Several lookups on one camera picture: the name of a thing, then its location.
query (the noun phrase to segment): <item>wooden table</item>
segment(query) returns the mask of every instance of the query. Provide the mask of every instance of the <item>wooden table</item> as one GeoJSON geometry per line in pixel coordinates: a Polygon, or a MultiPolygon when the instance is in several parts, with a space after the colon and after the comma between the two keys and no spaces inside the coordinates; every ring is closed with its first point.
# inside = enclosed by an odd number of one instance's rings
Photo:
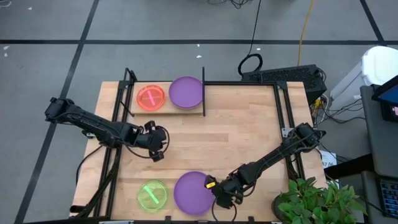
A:
{"type": "MultiPolygon", "coordinates": [[[[95,114],[111,119],[118,82],[103,82],[95,114]]],[[[302,83],[288,83],[294,121],[298,125],[312,124],[305,90],[302,83]]],[[[127,149],[122,151],[112,219],[115,220],[213,220],[211,212],[193,217],[181,212],[173,198],[176,181],[191,170],[199,170],[224,179],[241,164],[256,161],[281,143],[280,127],[271,86],[206,86],[206,117],[200,114],[148,114],[129,117],[128,122],[142,125],[153,119],[170,132],[170,147],[165,159],[152,162],[140,159],[127,149]],[[137,201],[139,187],[151,179],[162,180],[169,188],[169,200],[157,213],[146,213],[137,201]]],[[[285,102],[280,91],[285,125],[289,127],[285,102]]],[[[96,139],[88,140],[85,155],[98,147],[96,139]]],[[[135,149],[147,156],[147,151],[135,149]]],[[[74,205],[85,205],[98,188],[104,159],[102,150],[87,159],[80,172],[73,200],[74,205]]],[[[302,154],[305,176],[316,177],[317,187],[325,186],[322,161],[315,150],[302,154]]],[[[236,221],[276,221],[271,202],[287,191],[288,178],[285,161],[266,170],[257,181],[254,193],[238,205],[236,221]]],[[[104,194],[100,215],[105,213],[108,193],[104,194]]],[[[233,209],[215,207],[218,220],[231,220],[233,209]]]]}

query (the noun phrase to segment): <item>purple bowl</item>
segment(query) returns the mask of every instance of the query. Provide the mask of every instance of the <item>purple bowl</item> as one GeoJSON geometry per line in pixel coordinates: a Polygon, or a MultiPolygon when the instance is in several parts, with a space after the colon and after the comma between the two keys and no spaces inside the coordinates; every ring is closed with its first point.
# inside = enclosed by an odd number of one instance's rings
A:
{"type": "Polygon", "coordinates": [[[194,109],[203,101],[202,82],[195,77],[180,77],[170,85],[169,97],[181,109],[194,109]]]}
{"type": "Polygon", "coordinates": [[[182,175],[174,188],[177,207],[189,215],[203,215],[211,207],[214,195],[205,188],[206,174],[198,171],[182,175]]]}

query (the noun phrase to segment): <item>potted plant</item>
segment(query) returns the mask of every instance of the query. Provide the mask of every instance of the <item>potted plant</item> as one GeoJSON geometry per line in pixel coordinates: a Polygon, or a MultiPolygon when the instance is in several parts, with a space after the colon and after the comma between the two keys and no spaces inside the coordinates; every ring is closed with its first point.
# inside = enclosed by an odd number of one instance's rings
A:
{"type": "Polygon", "coordinates": [[[271,207],[274,215],[289,224],[354,224],[352,210],[364,207],[356,201],[354,188],[328,183],[327,188],[314,187],[315,178],[289,180],[289,191],[275,198],[271,207]]]}

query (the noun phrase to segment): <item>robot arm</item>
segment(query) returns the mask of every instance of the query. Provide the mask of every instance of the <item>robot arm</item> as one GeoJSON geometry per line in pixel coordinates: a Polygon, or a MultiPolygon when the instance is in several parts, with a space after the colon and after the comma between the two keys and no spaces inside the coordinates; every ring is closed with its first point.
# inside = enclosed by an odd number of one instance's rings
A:
{"type": "Polygon", "coordinates": [[[233,206],[233,197],[235,203],[240,205],[243,202],[243,193],[253,187],[260,178],[261,173],[273,166],[275,163],[291,156],[296,152],[309,152],[320,143],[320,139],[326,134],[324,131],[314,130],[308,123],[300,124],[291,130],[282,141],[282,144],[272,152],[265,155],[256,162],[243,164],[236,170],[228,174],[225,180],[217,182],[217,180],[208,175],[205,180],[205,187],[211,189],[216,197],[217,205],[223,208],[231,208],[233,206]]]}
{"type": "Polygon", "coordinates": [[[99,143],[106,147],[141,147],[149,150],[150,158],[157,162],[164,158],[160,151],[165,144],[166,130],[149,121],[142,126],[130,123],[112,122],[87,112],[75,105],[70,99],[52,98],[51,104],[45,110],[46,121],[58,124],[73,124],[93,133],[99,143]]]}

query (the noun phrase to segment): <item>orange lid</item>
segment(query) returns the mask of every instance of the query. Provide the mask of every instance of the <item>orange lid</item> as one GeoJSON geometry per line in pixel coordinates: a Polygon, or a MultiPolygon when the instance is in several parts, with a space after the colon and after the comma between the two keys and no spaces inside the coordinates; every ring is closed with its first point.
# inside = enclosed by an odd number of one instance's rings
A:
{"type": "Polygon", "coordinates": [[[157,85],[147,85],[137,94],[138,105],[147,111],[159,109],[165,100],[163,89],[157,85]]]}

